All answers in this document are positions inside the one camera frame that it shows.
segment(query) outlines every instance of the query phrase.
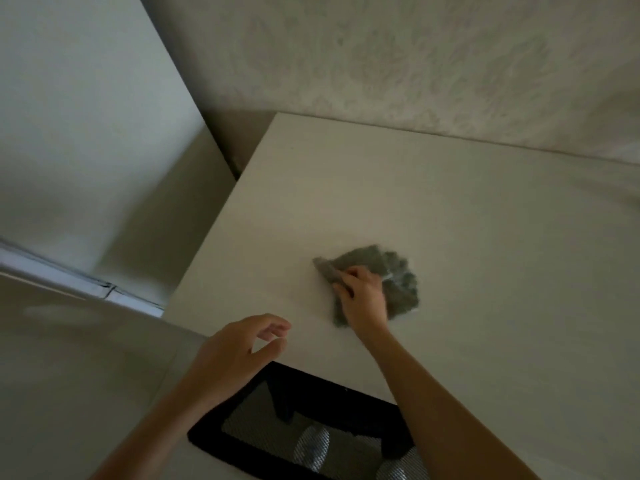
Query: baseboard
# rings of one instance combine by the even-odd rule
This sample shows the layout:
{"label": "baseboard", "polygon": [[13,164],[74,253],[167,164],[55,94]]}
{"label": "baseboard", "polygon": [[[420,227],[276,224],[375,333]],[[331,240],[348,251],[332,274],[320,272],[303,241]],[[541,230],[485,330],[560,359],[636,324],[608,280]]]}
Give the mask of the baseboard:
{"label": "baseboard", "polygon": [[164,308],[113,283],[60,266],[0,239],[0,274],[71,296],[91,296],[156,318]]}

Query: hand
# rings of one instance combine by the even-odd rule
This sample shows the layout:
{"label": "hand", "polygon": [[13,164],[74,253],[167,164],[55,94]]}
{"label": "hand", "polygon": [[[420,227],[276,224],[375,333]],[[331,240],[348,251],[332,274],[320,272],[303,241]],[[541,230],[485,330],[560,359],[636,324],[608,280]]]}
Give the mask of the hand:
{"label": "hand", "polygon": [[342,281],[351,288],[353,297],[344,286],[334,283],[340,297],[342,311],[360,339],[372,330],[388,330],[387,305],[382,293],[382,278],[366,266],[352,266],[340,272]]}
{"label": "hand", "polygon": [[[231,322],[207,339],[189,370],[174,391],[188,407],[203,413],[225,401],[249,382],[287,346],[291,323],[276,315],[264,314]],[[258,337],[268,343],[252,353]]]}

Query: person's left hand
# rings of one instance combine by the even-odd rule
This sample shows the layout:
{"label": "person's left hand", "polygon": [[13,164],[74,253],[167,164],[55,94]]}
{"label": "person's left hand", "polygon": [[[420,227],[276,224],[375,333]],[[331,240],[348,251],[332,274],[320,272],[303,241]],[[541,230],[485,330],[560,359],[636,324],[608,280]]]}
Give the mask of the person's left hand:
{"label": "person's left hand", "polygon": [[[249,382],[287,346],[291,323],[271,315],[254,315],[231,322],[207,339],[176,389],[189,407],[210,411]],[[255,338],[269,342],[252,353]]]}

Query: person's right arm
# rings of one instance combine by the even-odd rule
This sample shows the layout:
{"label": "person's right arm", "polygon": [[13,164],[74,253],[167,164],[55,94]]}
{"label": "person's right arm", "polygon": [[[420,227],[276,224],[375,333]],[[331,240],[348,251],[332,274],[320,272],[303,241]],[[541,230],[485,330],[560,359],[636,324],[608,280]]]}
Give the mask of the person's right arm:
{"label": "person's right arm", "polygon": [[389,332],[381,279],[366,267],[342,274],[353,296],[334,289],[358,338],[373,355],[433,480],[538,477],[450,395]]}

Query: white desk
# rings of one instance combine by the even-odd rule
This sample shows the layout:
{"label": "white desk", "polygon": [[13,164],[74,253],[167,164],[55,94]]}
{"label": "white desk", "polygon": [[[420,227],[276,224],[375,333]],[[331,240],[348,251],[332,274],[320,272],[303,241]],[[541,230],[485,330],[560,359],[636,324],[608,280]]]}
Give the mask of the white desk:
{"label": "white desk", "polygon": [[392,401],[311,259],[379,243],[422,306],[398,339],[524,456],[640,468],[640,168],[277,115],[165,320],[206,335],[272,312],[281,362]]}

